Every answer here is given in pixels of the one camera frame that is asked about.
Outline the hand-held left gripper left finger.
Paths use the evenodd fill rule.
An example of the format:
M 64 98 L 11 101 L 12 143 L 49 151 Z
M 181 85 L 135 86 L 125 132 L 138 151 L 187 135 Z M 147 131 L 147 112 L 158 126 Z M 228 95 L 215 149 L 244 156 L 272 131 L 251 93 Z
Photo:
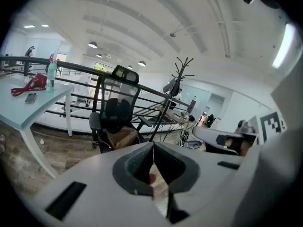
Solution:
M 146 142 L 82 160 L 25 201 L 44 227 L 169 227 L 153 202 Z

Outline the light blue table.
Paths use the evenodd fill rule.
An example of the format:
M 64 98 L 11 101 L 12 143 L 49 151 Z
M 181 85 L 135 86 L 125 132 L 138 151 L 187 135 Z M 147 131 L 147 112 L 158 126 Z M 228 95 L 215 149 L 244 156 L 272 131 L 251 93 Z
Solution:
M 35 102 L 26 104 L 25 100 L 28 92 L 16 97 L 11 95 L 12 88 L 25 85 L 24 80 L 25 77 L 20 75 L 0 79 L 0 121 L 18 130 L 27 148 L 40 166 L 51 177 L 57 178 L 59 175 L 44 157 L 30 127 L 52 105 L 65 97 L 67 131 L 68 135 L 72 136 L 70 107 L 71 92 L 74 90 L 74 86 L 57 83 L 54 92 L 36 91 Z

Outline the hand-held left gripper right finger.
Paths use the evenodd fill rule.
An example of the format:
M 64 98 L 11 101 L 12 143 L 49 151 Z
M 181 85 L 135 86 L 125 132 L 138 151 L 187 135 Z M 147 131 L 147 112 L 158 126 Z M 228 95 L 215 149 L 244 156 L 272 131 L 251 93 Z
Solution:
M 154 143 L 154 163 L 168 184 L 167 215 L 154 227 L 236 227 L 241 193 L 234 180 L 244 157 Z

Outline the black coat rack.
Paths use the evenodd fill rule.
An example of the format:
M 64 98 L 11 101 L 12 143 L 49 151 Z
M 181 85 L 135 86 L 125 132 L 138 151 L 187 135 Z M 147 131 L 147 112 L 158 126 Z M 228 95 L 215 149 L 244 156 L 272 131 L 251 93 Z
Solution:
M 177 74 L 178 74 L 178 76 L 175 77 L 175 76 L 172 74 L 172 77 L 173 77 L 173 79 L 175 80 L 175 83 L 174 83 L 172 89 L 170 90 L 170 92 L 169 92 L 169 94 L 168 94 L 168 97 L 167 97 L 167 98 L 165 99 L 165 101 L 164 101 L 164 107 L 161 108 L 161 110 L 160 110 L 160 112 L 159 112 L 159 115 L 158 115 L 158 117 L 157 117 L 157 119 L 156 119 L 156 121 L 155 121 L 155 123 L 156 123 L 156 124 L 155 124 L 155 128 L 154 128 L 154 131 L 153 131 L 153 133 L 152 133 L 152 135 L 151 135 L 151 138 L 150 138 L 149 142 L 153 142 L 153 138 L 154 138 L 155 134 L 157 133 L 157 130 L 158 130 L 160 124 L 162 123 L 162 120 L 163 120 L 163 118 L 164 118 L 164 116 L 165 116 L 165 114 L 166 114 L 168 108 L 170 107 L 170 103 L 171 103 L 171 101 L 172 101 L 172 99 L 173 99 L 173 96 L 177 93 L 177 89 L 179 88 L 179 85 L 180 85 L 181 80 L 184 79 L 185 77 L 190 77 L 190 76 L 193 77 L 193 76 L 194 76 L 194 74 L 187 74 L 187 75 L 184 75 L 184 76 L 183 76 L 183 72 L 184 72 L 185 68 L 188 67 L 188 64 L 189 64 L 194 58 L 192 58 L 192 59 L 189 60 L 188 57 L 186 57 L 186 59 L 185 59 L 184 62 L 183 62 L 179 57 L 177 57 L 177 59 L 178 59 L 178 60 L 180 61 L 180 63 L 181 63 L 181 68 L 179 69 L 178 66 L 177 66 L 177 64 L 175 63 L 175 66 L 176 66 L 176 68 L 177 68 Z

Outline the person's right hand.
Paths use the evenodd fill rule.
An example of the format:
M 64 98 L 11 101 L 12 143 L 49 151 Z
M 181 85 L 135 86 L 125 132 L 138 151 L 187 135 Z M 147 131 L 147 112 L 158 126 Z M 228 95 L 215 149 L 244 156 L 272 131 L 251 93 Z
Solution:
M 237 138 L 237 139 L 228 138 L 225 142 L 226 147 L 231 148 L 232 144 L 233 144 L 233 141 L 238 140 L 238 139 L 239 138 Z M 251 146 L 252 146 L 251 142 L 248 142 L 246 140 L 242 141 L 240 149 L 238 150 L 239 156 L 242 156 L 242 157 L 246 156 L 246 154 L 247 154 L 247 152 L 248 152 L 248 150 L 250 149 Z

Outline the green water bottle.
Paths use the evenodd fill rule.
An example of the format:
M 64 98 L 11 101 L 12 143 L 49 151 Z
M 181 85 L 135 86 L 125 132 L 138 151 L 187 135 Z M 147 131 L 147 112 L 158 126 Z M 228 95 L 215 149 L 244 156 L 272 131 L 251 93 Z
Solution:
M 47 67 L 46 91 L 53 92 L 54 91 L 54 81 L 55 81 L 56 71 L 57 71 L 57 62 L 54 59 L 54 53 L 51 54 L 49 60 L 50 60 L 50 64 Z

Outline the black mesh office chair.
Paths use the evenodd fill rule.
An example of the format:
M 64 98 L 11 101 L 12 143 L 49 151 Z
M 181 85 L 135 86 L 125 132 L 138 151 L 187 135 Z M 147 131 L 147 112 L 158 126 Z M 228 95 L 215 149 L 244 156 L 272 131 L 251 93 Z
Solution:
M 99 147 L 100 153 L 114 151 L 106 145 L 100 144 L 98 134 L 105 130 L 115 134 L 123 126 L 136 129 L 138 132 L 140 141 L 132 145 L 145 143 L 146 139 L 139 131 L 144 125 L 151 127 L 151 122 L 139 116 L 137 127 L 134 127 L 131 123 L 134 106 L 139 96 L 139 75 L 128 68 L 117 65 L 111 76 L 103 76 L 101 82 L 100 111 L 92 112 L 89 116 L 89 126 L 94 140 L 93 148 Z

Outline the gray garment on rack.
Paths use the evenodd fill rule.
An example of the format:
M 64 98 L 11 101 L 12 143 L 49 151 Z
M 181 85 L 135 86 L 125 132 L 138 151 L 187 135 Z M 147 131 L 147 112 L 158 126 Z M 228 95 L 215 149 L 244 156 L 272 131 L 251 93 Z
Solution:
M 180 90 L 179 79 L 173 79 L 163 88 L 163 93 L 174 97 L 177 96 L 179 90 Z

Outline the long bright light strip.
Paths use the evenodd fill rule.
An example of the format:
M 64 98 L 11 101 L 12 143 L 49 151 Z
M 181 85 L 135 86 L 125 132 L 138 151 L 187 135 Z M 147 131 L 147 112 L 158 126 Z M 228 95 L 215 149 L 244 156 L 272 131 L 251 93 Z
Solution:
M 281 45 L 280 45 L 278 53 L 275 57 L 275 60 L 273 61 L 273 64 L 272 64 L 273 68 L 278 69 L 284 62 L 284 60 L 289 52 L 289 49 L 292 45 L 295 32 L 296 32 L 295 27 L 292 24 L 287 23 L 285 26 L 283 40 L 281 42 Z

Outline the gray round floor device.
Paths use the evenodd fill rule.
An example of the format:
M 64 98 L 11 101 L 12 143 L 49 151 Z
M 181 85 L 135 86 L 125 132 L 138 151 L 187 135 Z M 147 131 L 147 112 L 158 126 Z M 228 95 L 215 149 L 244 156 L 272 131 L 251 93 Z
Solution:
M 197 149 L 203 146 L 202 142 L 198 140 L 190 140 L 187 142 L 187 148 L 189 149 Z

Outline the black metal railing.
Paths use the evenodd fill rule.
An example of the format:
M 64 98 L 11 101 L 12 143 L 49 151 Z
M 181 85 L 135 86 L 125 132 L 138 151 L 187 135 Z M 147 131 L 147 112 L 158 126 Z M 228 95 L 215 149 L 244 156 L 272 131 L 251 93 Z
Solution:
M 5 72 L 23 73 L 24 76 L 34 75 L 34 73 L 30 73 L 29 72 L 29 64 L 34 64 L 34 65 L 37 64 L 37 65 L 45 65 L 46 66 L 46 65 L 49 65 L 49 63 L 50 63 L 49 59 L 35 58 L 35 57 L 33 57 L 33 58 L 32 57 L 16 57 L 16 56 L 0 56 L 0 61 L 25 62 L 24 65 L 19 65 L 19 66 L 24 66 L 24 70 L 23 71 L 9 70 L 9 69 L 5 69 L 5 68 L 4 69 L 0 69 L 0 70 L 5 71 Z M 81 109 L 85 109 L 85 110 L 91 110 L 92 112 L 100 111 L 100 109 L 97 109 L 97 102 L 101 102 L 101 99 L 98 99 L 98 93 L 99 93 L 99 90 L 100 90 L 101 85 L 102 85 L 101 80 L 102 80 L 103 76 L 105 76 L 105 75 L 110 75 L 111 76 L 111 74 L 108 74 L 108 73 L 105 73 L 105 72 L 102 72 L 102 71 L 99 71 L 99 70 L 95 70 L 95 69 L 92 69 L 92 68 L 88 68 L 88 67 L 85 67 L 85 66 L 81 66 L 81 65 L 78 65 L 78 64 L 69 63 L 69 62 L 59 61 L 59 62 L 57 62 L 57 66 L 58 67 L 62 67 L 62 68 L 66 68 L 66 69 L 69 69 L 69 70 L 75 70 L 75 71 L 80 71 L 80 72 L 83 72 L 83 73 L 88 73 L 88 74 L 91 74 L 91 75 L 96 75 L 98 77 L 98 79 L 95 80 L 97 82 L 96 86 L 92 86 L 90 84 L 76 82 L 76 81 L 73 81 L 71 79 L 62 79 L 62 78 L 55 77 L 55 80 L 57 80 L 57 81 L 64 81 L 64 82 L 72 83 L 72 84 L 75 84 L 75 85 L 81 85 L 81 86 L 85 86 L 85 87 L 95 88 L 94 97 L 81 96 L 79 94 L 73 94 L 73 93 L 71 94 L 72 96 L 79 96 L 81 98 L 86 98 L 86 99 L 89 99 L 89 100 L 93 100 L 93 105 L 92 105 L 91 109 L 89 109 L 88 107 L 80 107 L 80 106 L 73 106 L 73 107 L 81 108 Z M 151 93 L 151 94 L 163 97 L 164 99 L 166 99 L 168 97 L 166 94 L 160 93 L 160 92 L 158 92 L 156 90 L 153 90 L 153 89 L 151 89 L 149 87 L 146 87 L 146 86 L 143 86 L 143 85 L 140 85 L 140 84 L 138 84 L 138 87 L 140 88 L 139 92 L 141 92 L 141 90 L 143 90 L 145 92 L 148 92 L 148 93 Z M 152 106 L 164 105 L 164 103 L 162 103 L 162 102 L 156 102 L 156 101 L 153 101 L 153 100 L 150 100 L 150 99 L 145 99 L 145 98 L 142 98 L 142 97 L 138 97 L 138 99 L 154 103 Z M 150 116 L 150 115 L 139 114 L 139 112 L 141 112 L 143 110 L 153 110 L 153 111 L 160 112 L 158 109 L 151 109 L 149 107 L 141 107 L 141 106 L 135 106 L 135 107 L 136 108 L 141 108 L 141 110 L 133 113 L 133 115 L 132 115 L 133 119 L 137 118 L 137 120 L 139 120 L 139 116 L 142 116 L 142 117 L 153 117 L 153 116 Z M 79 119 L 86 119 L 86 120 L 89 119 L 88 117 L 82 117 L 82 116 L 72 116 L 72 117 L 79 118 Z

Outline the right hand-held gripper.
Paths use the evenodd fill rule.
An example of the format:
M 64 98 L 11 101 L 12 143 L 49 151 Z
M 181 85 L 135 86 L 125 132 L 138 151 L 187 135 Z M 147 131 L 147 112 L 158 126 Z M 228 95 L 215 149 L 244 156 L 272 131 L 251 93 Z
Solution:
M 196 126 L 193 135 L 202 140 L 207 152 L 239 156 L 238 150 L 244 140 L 251 142 L 252 146 L 263 145 L 288 128 L 303 127 L 303 65 L 295 66 L 272 92 L 272 97 L 277 110 L 239 121 L 235 132 Z M 239 139 L 227 148 L 225 142 L 228 138 Z

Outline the brown wooden side desk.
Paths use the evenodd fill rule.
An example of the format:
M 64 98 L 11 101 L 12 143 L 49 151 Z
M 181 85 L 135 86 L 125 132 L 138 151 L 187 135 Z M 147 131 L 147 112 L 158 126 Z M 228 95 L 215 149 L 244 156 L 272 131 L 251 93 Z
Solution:
M 168 109 L 157 130 L 159 140 L 187 148 L 187 142 L 194 140 L 190 135 L 195 124 L 196 121 L 186 111 Z

